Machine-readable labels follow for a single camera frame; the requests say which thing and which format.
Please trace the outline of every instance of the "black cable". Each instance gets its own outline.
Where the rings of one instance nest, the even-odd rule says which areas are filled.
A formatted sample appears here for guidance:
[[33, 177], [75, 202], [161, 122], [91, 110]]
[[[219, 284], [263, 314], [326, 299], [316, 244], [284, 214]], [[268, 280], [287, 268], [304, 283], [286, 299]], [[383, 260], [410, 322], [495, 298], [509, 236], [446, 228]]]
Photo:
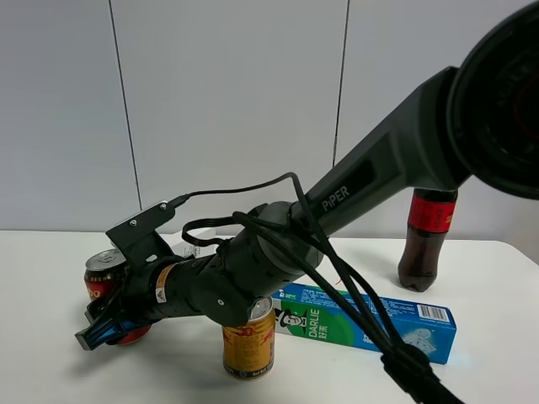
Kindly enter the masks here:
[[[252, 220], [259, 225], [263, 227], [267, 227], [272, 230], [276, 231], [288, 231], [286, 234], [292, 235], [296, 238], [298, 238], [300, 241], [305, 242], [306, 244], [309, 244], [313, 247], [315, 247], [319, 252], [324, 253], [323, 247], [321, 244], [315, 240], [314, 238], [310, 237], [308, 234], [306, 234], [301, 228], [289, 228], [289, 226], [285, 225], [277, 225], [270, 221], [264, 221], [259, 219], [258, 217], [253, 217]], [[378, 296], [378, 294], [372, 289], [372, 286], [363, 278], [360, 273], [358, 273], [355, 269], [353, 269], [346, 261], [344, 261], [342, 258], [339, 258], [339, 260], [343, 263], [343, 265], [348, 270], [348, 273], [350, 276], [363, 288], [363, 290], [367, 293], [367, 295], [371, 298], [372, 303], [374, 307], [376, 308], [380, 318], [382, 319], [382, 324], [386, 328], [387, 333], [389, 334], [389, 337], [394, 342], [400, 342], [402, 341], [402, 338], [400, 334], [397, 331], [397, 328], [393, 325], [393, 322], [391, 321], [391, 317], [387, 314], [387, 310], [384, 307], [382, 300]]]
[[[315, 247], [318, 251], [323, 253], [323, 248], [320, 245], [320, 243], [315, 240], [314, 238], [306, 235], [303, 231], [300, 229], [292, 229], [294, 231], [293, 234], [298, 236], [303, 242], [310, 244], [311, 246]], [[357, 272], [355, 269], [353, 269], [346, 261], [344, 261], [342, 258], [339, 258], [340, 261], [343, 263], [343, 265], [348, 269], [348, 273], [350, 276], [358, 283], [360, 284], [361, 288], [367, 293], [367, 295], [371, 298], [372, 304], [376, 308], [376, 311], [378, 312], [378, 315], [382, 319], [382, 324], [386, 328], [387, 333], [389, 334], [389, 337], [393, 341], [399, 341], [402, 340], [400, 334], [397, 331], [397, 328], [393, 325], [393, 322], [391, 320], [391, 317], [387, 314], [387, 310], [384, 307], [382, 300], [378, 296], [378, 294], [372, 289], [372, 286], [366, 281], [365, 278], [361, 276], [359, 272]]]
[[335, 303], [343, 309], [343, 311], [363, 330], [367, 337], [383, 352], [387, 353], [391, 351], [391, 344], [387, 339], [380, 334], [380, 329], [373, 327], [371, 322], [367, 321], [360, 313], [321, 275], [317, 270], [307, 263], [302, 258], [299, 258], [285, 243], [281, 242], [278, 238], [274, 237], [269, 231], [266, 231], [261, 225], [257, 224], [253, 217], [246, 215], [242, 212], [234, 212], [232, 217], [243, 227], [252, 231], [257, 236], [265, 239], [269, 244], [273, 245], [280, 252], [286, 255], [291, 261], [294, 262], [299, 268], [305, 272], [307, 276], [312, 278], [318, 286], [328, 294]]
[[266, 231], [264, 226], [270, 225], [276, 230], [282, 230], [283, 225], [275, 225], [260, 219], [254, 218], [241, 212], [234, 212], [232, 217], [249, 231], [265, 239], [269, 244], [277, 248], [281, 253], [292, 260], [309, 277], [311, 277], [320, 288], [331, 297], [334, 302], [354, 321], [366, 334], [367, 337], [382, 351], [382, 362], [384, 370], [393, 378], [398, 385], [407, 392], [416, 402], [425, 404], [463, 404], [454, 396], [436, 377], [430, 367], [429, 359], [418, 348], [404, 342], [388, 342], [380, 335], [376, 329], [361, 316], [358, 311], [320, 275], [316, 269], [307, 263], [303, 258], [298, 257], [288, 246], [274, 237], [270, 231]]
[[[340, 278], [343, 280], [344, 286], [348, 290], [348, 293], [350, 293], [350, 297], [352, 298], [354, 303], [357, 305], [361, 314], [363, 314], [369, 320], [369, 322], [374, 323], [377, 326], [379, 326], [378, 321], [372, 314], [371, 309], [367, 307], [365, 301], [361, 297], [361, 293], [355, 287], [355, 283], [350, 277], [350, 274], [348, 273], [348, 269], [342, 264], [341, 259], [339, 258], [333, 246], [329, 242], [328, 237], [326, 236], [322, 227], [320, 226], [320, 224], [314, 217], [314, 214], [311, 211], [311, 207], [309, 206], [309, 203], [307, 201], [307, 197], [305, 196], [305, 193], [303, 192], [302, 185], [300, 184], [299, 178], [297, 177], [295, 173], [289, 173], [289, 174], [291, 176], [292, 182], [294, 183], [294, 190], [296, 191], [297, 200], [299, 201], [299, 204], [303, 210], [303, 213], [305, 214], [307, 218], [307, 221], [309, 223], [309, 226], [311, 227], [311, 230], [314, 232], [314, 235], [316, 236], [316, 238], [318, 239], [318, 242], [323, 248], [322, 252], [329, 258], [329, 260], [331, 261], [331, 264], [334, 266]], [[393, 332], [391, 334], [392, 339], [396, 338], [393, 342], [401, 343], [402, 339], [400, 335], [398, 334], [398, 332], [395, 332], [395, 334], [396, 335], [393, 335]]]
[[231, 217], [216, 217], [216, 218], [209, 218], [209, 219], [199, 219], [197, 221], [189, 221], [185, 223], [184, 228], [182, 229], [182, 238], [194, 246], [197, 247], [208, 247], [211, 245], [218, 245], [222, 246], [226, 240], [223, 240], [222, 238], [210, 238], [210, 239], [201, 239], [197, 238], [195, 236], [191, 236], [189, 234], [189, 230], [195, 230], [195, 229], [202, 229], [205, 227], [222, 227], [222, 226], [230, 226], [230, 225], [236, 225], [237, 222]]
[[251, 187], [235, 188], [235, 189], [209, 189], [206, 191], [195, 191], [189, 194], [180, 195], [179, 197], [172, 199], [170, 202], [168, 202], [168, 204], [173, 206], [174, 208], [177, 208], [178, 206], [183, 205], [192, 196], [213, 195], [213, 194], [240, 194], [242, 192], [254, 191], [256, 189], [266, 188], [266, 187], [269, 187], [270, 185], [275, 185], [276, 183], [280, 183], [281, 181], [284, 181], [285, 179], [289, 177], [290, 177], [289, 173], [286, 173], [284, 175], [281, 175], [280, 177], [277, 177], [265, 183], [259, 183], [257, 185], [253, 185]]

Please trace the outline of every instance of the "barcode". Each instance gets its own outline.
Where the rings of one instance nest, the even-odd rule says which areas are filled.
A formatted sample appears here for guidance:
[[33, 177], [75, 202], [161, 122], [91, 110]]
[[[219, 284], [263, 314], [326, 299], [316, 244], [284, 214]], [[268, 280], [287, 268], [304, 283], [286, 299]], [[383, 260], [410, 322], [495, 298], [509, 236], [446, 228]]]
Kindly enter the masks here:
[[418, 313], [421, 318], [449, 322], [446, 309], [442, 309], [441, 307], [418, 305]]

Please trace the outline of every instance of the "cola bottle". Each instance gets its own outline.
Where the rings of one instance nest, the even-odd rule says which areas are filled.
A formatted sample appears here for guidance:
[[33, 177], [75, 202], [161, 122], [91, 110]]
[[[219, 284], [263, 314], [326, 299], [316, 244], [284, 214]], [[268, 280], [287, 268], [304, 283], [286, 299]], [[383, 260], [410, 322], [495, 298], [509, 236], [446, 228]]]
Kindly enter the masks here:
[[405, 288], [426, 291], [438, 274], [438, 257], [455, 210], [455, 191], [414, 189], [398, 278]]

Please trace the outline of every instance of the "white wall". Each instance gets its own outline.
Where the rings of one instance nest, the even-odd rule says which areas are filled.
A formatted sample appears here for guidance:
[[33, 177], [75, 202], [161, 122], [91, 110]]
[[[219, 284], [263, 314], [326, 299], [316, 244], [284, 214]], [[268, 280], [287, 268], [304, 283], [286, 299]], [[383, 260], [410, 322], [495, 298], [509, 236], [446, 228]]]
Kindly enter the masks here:
[[[330, 168], [346, 0], [113, 0], [142, 205]], [[293, 200], [291, 183], [200, 197], [188, 220]]]
[[0, 228], [102, 230], [137, 210], [106, 1], [2, 1], [0, 123]]
[[[487, 32], [527, 3], [351, 0], [338, 160], [420, 83], [446, 66], [460, 66]], [[402, 237], [410, 199], [410, 190], [395, 195], [341, 234]], [[471, 178], [461, 188], [450, 236], [499, 240], [523, 202]]]
[[[141, 203], [331, 167], [346, 0], [112, 0]], [[351, 0], [337, 159], [527, 0]], [[106, 230], [139, 207], [106, 0], [0, 5], [0, 228]], [[346, 228], [402, 237], [411, 191]], [[194, 199], [187, 220], [294, 199], [289, 183]], [[539, 260], [537, 203], [475, 179], [452, 237]]]

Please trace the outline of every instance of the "blue toothpaste box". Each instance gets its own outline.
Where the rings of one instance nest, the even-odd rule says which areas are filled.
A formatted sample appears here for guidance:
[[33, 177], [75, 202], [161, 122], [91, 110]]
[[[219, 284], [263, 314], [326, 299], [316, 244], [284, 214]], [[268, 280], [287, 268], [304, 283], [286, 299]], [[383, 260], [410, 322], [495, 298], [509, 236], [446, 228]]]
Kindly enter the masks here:
[[[357, 309], [349, 293], [340, 293]], [[380, 321], [369, 296], [362, 296]], [[283, 290], [274, 293], [272, 298], [276, 332], [349, 347], [378, 350], [348, 315], [316, 286], [289, 284]], [[431, 362], [447, 363], [456, 334], [455, 320], [448, 308], [385, 297], [381, 299], [405, 343], [421, 349]]]

